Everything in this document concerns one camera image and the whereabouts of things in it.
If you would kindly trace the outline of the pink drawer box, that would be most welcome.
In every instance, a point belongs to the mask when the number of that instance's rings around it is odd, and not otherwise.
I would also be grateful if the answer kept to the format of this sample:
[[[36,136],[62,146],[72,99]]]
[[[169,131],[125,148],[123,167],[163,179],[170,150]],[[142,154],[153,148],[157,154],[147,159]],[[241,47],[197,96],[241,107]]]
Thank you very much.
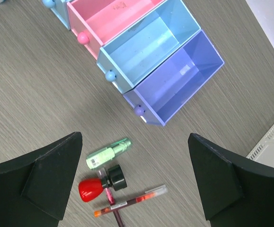
[[[67,3],[71,31],[97,59],[99,50],[161,0],[73,0]]]

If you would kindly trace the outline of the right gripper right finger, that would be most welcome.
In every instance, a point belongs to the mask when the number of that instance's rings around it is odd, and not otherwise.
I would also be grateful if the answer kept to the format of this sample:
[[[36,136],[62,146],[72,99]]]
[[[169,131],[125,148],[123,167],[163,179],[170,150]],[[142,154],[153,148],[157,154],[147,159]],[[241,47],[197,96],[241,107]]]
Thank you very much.
[[[274,227],[274,168],[196,133],[189,154],[205,219],[212,227]]]

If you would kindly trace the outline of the purple drawer box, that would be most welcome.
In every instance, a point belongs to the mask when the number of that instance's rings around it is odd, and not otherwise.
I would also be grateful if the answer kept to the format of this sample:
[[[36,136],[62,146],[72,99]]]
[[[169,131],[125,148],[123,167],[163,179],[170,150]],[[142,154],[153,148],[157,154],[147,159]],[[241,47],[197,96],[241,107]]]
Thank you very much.
[[[217,49],[200,30],[123,97],[147,124],[165,126],[223,65]]]

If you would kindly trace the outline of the red ink bottle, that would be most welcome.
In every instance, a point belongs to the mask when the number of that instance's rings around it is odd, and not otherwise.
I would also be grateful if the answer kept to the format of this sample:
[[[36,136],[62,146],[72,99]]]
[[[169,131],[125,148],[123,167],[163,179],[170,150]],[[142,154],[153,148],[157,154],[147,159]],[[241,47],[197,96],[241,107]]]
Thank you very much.
[[[115,191],[127,187],[127,183],[120,165],[115,165],[108,169],[107,176],[99,178],[89,178],[83,180],[78,185],[81,199],[89,202],[98,197],[104,189],[113,188]]]

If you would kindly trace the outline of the light blue drawer box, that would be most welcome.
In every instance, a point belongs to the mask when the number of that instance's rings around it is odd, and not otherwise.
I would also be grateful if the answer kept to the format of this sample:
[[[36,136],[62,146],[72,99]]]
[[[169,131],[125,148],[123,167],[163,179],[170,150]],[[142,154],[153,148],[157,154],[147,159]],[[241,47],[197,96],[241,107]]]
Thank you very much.
[[[70,30],[70,21],[67,3],[71,0],[42,0],[45,7],[49,8],[57,18],[63,23],[63,25]]]

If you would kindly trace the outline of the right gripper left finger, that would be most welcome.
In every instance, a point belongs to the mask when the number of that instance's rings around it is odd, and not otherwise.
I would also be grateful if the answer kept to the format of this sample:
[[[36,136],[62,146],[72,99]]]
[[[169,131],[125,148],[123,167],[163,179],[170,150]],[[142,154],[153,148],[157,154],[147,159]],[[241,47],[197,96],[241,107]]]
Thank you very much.
[[[56,227],[63,220],[82,151],[73,132],[0,163],[0,227]]]

